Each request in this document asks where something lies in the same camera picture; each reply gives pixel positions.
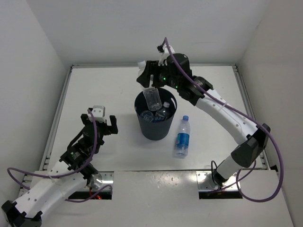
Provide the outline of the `blue-cap blue-label water bottle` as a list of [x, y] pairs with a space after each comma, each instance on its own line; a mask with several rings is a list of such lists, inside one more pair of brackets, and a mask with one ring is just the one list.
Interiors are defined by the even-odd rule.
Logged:
[[174, 156], [177, 158], [185, 158], [188, 155], [190, 138], [189, 117], [184, 115], [180, 120], [177, 131], [176, 144], [174, 148]]

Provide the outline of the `clear unlabelled plastic bottle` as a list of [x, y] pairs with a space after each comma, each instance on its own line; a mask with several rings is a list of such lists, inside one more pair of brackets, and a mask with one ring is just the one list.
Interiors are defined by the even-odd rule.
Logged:
[[143, 95], [150, 111], [157, 111], [162, 108], [162, 101], [157, 88], [149, 87], [143, 90]]

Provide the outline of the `small blue-label plastic bottle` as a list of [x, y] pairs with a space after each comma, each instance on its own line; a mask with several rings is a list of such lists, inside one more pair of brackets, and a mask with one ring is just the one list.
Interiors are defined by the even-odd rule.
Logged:
[[153, 122], [154, 114], [150, 110], [141, 112], [140, 117], [147, 122]]

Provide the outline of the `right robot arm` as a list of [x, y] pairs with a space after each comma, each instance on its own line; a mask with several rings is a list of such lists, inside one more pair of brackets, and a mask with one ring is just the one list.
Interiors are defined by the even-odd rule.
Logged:
[[227, 107], [227, 103], [203, 77], [194, 76], [187, 56], [175, 53], [163, 61], [138, 63], [137, 82], [144, 88], [169, 86], [193, 106], [206, 112], [234, 138], [238, 146], [213, 172], [213, 182], [222, 186], [234, 173], [250, 167], [265, 149], [268, 125], [257, 126]]

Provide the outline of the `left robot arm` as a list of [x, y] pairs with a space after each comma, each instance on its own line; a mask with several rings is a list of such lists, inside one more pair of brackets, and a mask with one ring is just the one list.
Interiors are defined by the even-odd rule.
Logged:
[[116, 117], [111, 115], [110, 125], [101, 117], [82, 114], [82, 130], [69, 143], [47, 174], [25, 194], [14, 201], [6, 201], [1, 209], [11, 227], [39, 227], [42, 221], [62, 202], [76, 191], [89, 188], [89, 199], [104, 189], [112, 190], [111, 184], [104, 184], [99, 171], [91, 164], [92, 158], [104, 144], [103, 137], [117, 134]]

